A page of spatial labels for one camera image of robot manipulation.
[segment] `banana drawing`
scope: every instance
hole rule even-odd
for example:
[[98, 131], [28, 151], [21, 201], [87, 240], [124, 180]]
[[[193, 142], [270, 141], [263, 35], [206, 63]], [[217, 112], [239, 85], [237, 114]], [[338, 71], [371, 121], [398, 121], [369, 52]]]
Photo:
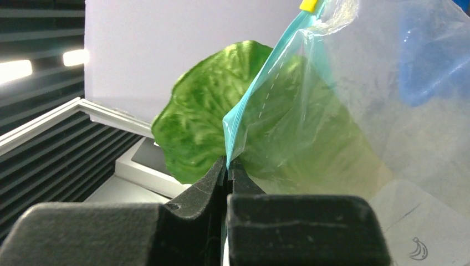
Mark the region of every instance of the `banana drawing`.
[[416, 243], [416, 249], [409, 254], [409, 257], [414, 260], [425, 260], [428, 255], [426, 245], [424, 245], [417, 237], [413, 238], [413, 242]]

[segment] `yellow object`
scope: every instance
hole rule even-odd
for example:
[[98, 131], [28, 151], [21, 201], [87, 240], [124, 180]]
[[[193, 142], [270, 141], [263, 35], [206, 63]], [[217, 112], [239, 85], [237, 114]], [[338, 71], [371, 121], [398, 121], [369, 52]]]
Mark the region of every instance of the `yellow object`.
[[313, 13], [317, 0], [303, 0], [300, 9]]

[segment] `slatted ceiling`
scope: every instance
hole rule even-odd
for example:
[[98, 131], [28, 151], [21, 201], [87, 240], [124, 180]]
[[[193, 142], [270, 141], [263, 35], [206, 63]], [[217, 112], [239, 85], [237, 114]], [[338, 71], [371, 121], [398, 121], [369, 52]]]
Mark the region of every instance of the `slatted ceiling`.
[[[28, 59], [33, 68], [0, 84], [0, 135], [84, 96], [83, 66], [62, 61], [84, 47], [84, 7], [84, 0], [0, 0], [0, 63]], [[0, 156], [0, 243], [30, 206], [85, 200], [139, 139], [79, 112]]]

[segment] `light fixture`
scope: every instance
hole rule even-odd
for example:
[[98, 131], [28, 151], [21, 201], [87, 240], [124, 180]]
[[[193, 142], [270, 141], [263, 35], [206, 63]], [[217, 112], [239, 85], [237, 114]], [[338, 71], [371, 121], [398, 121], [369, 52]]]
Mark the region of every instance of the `light fixture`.
[[85, 64], [88, 62], [88, 52], [85, 49], [66, 52], [63, 55], [63, 59], [66, 67]]
[[0, 63], [0, 84], [29, 76], [33, 67], [29, 60], [18, 60]]

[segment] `plastic bag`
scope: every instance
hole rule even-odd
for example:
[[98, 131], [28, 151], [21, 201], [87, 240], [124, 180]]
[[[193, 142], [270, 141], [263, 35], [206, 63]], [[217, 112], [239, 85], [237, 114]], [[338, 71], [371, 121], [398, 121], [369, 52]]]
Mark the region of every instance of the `plastic bag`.
[[357, 195], [396, 265], [470, 262], [470, 18], [451, 0], [320, 1], [223, 121], [267, 193]]

